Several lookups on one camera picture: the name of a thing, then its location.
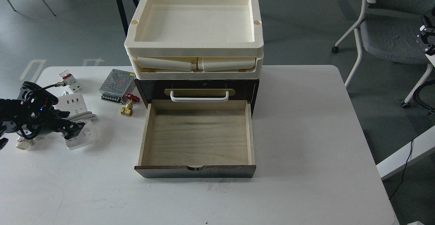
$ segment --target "white power strip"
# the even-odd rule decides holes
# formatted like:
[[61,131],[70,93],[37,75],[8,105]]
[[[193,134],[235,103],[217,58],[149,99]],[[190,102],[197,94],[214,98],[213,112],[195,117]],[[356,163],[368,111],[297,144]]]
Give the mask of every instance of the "white power strip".
[[[86,112],[86,104],[81,93],[72,93],[58,97],[59,103],[55,108],[61,111],[69,111],[70,116]],[[80,134],[69,140],[64,139],[65,145],[69,150],[78,149],[80,147],[94,143],[97,140],[97,134],[90,120],[80,120],[77,122],[85,122]]]

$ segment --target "cream plastic tray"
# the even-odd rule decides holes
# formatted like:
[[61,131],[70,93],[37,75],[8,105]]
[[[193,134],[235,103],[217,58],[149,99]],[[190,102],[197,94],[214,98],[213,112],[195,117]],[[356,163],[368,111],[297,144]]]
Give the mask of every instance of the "cream plastic tray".
[[[154,72],[217,72],[219,64],[211,72],[202,69],[202,62],[211,61],[208,64],[214,63],[215,68],[219,58],[226,63],[223,72],[259,78],[264,42],[258,0],[140,0],[124,45],[139,79],[158,79],[143,76]],[[210,74],[178,77],[213,79]]]

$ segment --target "drawer handle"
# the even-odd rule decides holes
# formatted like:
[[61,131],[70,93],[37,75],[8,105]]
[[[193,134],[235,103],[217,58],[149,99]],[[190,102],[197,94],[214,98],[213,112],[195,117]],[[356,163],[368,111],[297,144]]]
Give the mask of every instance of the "drawer handle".
[[225,103],[230,93],[227,91],[224,98],[176,98],[174,91],[171,91],[171,100],[176,103]]

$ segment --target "black cable on floor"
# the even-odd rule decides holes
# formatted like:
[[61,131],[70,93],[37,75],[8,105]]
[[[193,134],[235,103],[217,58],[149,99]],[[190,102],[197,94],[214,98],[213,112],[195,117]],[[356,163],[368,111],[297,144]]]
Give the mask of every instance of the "black cable on floor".
[[412,154],[413,143],[414,143],[414,140],[411,141],[411,150],[409,151],[408,158],[406,159],[405,168],[403,168],[403,172],[402,172],[402,180],[401,180],[401,182],[399,183],[399,185],[397,185],[396,190],[393,192],[393,194],[391,194],[391,196],[388,198],[388,200],[390,200],[390,199],[394,196],[394,194],[395,194],[395,193],[397,192],[397,190],[399,189],[400,185],[403,183],[403,176],[404,176],[404,174],[405,174],[405,170],[406,170],[407,162],[409,161],[409,158],[411,157],[411,154]]

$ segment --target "open drawer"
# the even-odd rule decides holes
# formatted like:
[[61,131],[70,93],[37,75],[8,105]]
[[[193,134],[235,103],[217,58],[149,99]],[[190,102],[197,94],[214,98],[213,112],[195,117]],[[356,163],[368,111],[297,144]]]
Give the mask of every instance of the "open drawer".
[[139,163],[143,177],[252,177],[248,101],[148,104]]

